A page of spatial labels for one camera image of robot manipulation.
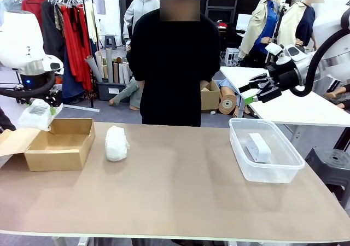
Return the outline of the black plastic stool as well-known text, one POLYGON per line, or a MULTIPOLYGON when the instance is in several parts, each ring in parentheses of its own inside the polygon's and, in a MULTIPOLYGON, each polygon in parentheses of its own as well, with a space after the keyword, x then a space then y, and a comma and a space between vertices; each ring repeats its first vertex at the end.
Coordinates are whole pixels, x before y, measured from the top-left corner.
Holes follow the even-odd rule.
POLYGON ((305 161, 345 208, 350 199, 350 154, 313 148, 305 161))

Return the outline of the clock with printed label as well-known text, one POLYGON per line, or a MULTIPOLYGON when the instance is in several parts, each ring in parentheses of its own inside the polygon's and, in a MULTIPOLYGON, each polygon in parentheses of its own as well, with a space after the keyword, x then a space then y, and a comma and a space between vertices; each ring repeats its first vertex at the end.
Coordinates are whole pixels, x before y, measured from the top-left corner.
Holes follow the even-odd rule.
POLYGON ((18 125, 23 128, 49 131, 54 114, 55 109, 43 99, 34 99, 19 117, 18 125))

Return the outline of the grey plastic stool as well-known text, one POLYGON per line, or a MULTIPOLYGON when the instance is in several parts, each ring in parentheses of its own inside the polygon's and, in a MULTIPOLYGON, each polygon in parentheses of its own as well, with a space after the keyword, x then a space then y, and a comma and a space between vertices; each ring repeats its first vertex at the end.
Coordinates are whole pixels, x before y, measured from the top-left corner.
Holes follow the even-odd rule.
POLYGON ((105 49, 116 49, 116 40, 114 35, 106 34, 104 36, 104 48, 105 49))

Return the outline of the thick bubble-wrapped clock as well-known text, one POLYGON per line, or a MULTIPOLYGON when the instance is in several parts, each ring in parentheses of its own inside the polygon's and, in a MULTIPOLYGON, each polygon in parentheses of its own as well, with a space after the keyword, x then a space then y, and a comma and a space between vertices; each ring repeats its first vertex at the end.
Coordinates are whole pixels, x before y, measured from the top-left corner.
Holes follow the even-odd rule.
POLYGON ((107 130, 105 150, 108 161, 118 162, 127 158, 129 147, 125 130, 122 127, 112 126, 107 130))

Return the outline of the clear plastic container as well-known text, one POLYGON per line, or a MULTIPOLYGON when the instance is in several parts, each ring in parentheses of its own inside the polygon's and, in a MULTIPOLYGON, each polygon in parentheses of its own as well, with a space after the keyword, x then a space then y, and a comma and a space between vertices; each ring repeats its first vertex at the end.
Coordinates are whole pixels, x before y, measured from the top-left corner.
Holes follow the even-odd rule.
POLYGON ((242 174, 248 181, 260 183, 290 183, 305 160, 289 139, 271 121, 232 118, 229 120, 230 142, 242 174), (249 133, 259 133, 271 149, 269 163, 253 161, 246 142, 249 133))

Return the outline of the long red dress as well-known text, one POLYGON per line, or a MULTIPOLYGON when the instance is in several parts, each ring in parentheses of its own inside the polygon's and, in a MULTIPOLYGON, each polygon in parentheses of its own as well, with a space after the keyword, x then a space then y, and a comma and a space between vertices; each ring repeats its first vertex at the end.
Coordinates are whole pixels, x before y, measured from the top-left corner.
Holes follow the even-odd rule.
POLYGON ((85 62, 91 55, 90 38, 85 21, 85 13, 82 5, 77 7, 60 7, 63 16, 63 27, 66 40, 66 48, 72 74, 76 81, 81 82, 84 90, 92 90, 90 82, 90 67, 85 62))

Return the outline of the big brown paper roll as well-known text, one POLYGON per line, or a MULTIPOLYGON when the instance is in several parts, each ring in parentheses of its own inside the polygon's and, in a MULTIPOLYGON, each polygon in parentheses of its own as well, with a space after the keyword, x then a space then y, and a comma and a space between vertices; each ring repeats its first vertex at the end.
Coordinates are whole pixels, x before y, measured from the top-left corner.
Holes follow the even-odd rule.
POLYGON ((234 118, 237 117, 237 97, 235 95, 235 92, 227 86, 222 86, 220 88, 220 102, 218 105, 218 110, 222 114, 232 115, 234 118))

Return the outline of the black tripod pole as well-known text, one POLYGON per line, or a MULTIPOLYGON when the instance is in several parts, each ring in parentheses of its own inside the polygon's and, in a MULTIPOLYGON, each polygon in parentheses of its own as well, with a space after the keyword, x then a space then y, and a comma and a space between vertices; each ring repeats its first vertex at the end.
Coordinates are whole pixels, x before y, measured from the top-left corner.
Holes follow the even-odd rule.
POLYGON ((285 3, 282 3, 280 5, 280 7, 279 7, 279 12, 278 12, 279 18, 278 18, 278 22, 277 22, 277 25, 276 25, 276 28, 275 28, 275 31, 274 31, 271 43, 277 44, 277 37, 278 37, 278 34, 279 34, 279 29, 280 29, 280 26, 281 26, 281 22, 282 22, 284 14, 288 10, 288 7, 289 7, 288 4, 285 4, 285 3))

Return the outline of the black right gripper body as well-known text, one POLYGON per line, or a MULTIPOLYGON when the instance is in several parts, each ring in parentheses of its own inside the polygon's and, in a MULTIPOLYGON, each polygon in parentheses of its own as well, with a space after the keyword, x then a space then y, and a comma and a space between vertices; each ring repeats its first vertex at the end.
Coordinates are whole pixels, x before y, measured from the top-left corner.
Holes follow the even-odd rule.
POLYGON ((280 89, 292 89, 300 84, 297 66, 293 61, 282 65, 271 63, 269 75, 280 89))

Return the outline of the pale grey-blue garment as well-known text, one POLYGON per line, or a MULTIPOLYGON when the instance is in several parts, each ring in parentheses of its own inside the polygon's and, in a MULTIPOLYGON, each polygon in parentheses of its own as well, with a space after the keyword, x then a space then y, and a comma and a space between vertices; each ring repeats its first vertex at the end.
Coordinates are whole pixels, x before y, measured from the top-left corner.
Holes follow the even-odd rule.
POLYGON ((0 15, 5 11, 21 10, 23 0, 0 0, 0 15))

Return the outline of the lying bare mannequin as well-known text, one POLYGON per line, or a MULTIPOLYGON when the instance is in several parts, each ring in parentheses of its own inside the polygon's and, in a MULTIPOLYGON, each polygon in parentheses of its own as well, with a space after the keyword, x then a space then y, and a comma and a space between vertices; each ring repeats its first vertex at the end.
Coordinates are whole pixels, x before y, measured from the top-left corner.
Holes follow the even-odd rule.
MULTIPOLYGON (((325 98, 328 99, 336 99, 339 95, 343 94, 343 93, 349 93, 350 92, 350 84, 338 87, 336 90, 332 91, 332 92, 328 92, 324 95, 325 98)), ((339 104, 336 105, 337 107, 341 108, 341 109, 350 109, 350 99, 347 99, 339 104)))

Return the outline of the tall grey cardboard roll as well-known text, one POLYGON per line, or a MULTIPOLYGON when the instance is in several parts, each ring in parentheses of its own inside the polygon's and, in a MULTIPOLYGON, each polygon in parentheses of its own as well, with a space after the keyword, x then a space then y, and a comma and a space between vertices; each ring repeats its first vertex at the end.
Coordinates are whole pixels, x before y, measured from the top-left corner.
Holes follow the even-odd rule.
POLYGON ((113 83, 113 61, 112 61, 112 50, 111 48, 106 48, 106 61, 107 61, 107 72, 108 72, 108 82, 113 83))

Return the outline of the white unwrapped digital clock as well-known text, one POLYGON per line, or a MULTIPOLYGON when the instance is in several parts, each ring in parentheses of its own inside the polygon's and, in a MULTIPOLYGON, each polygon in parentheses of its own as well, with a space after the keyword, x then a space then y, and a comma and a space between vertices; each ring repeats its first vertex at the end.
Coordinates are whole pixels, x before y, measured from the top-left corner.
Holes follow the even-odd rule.
POLYGON ((249 133, 246 148, 256 163, 269 163, 271 149, 259 133, 249 133))

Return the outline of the person in black sweater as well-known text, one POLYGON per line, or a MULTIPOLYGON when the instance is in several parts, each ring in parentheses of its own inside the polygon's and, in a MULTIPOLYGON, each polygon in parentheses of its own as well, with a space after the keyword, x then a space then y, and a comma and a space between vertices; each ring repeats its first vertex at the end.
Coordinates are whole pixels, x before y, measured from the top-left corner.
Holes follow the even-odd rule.
POLYGON ((136 22, 128 62, 136 82, 145 81, 144 124, 201 125, 200 81, 210 83, 220 70, 220 35, 200 2, 160 0, 136 22))

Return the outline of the grey storage bin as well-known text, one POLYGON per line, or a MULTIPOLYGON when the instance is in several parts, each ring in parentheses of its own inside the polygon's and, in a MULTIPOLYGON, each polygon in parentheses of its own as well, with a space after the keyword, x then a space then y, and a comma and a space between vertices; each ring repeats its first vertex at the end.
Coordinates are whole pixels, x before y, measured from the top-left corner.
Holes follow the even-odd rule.
POLYGON ((126 84, 115 84, 97 82, 99 99, 101 101, 109 101, 125 89, 126 84))

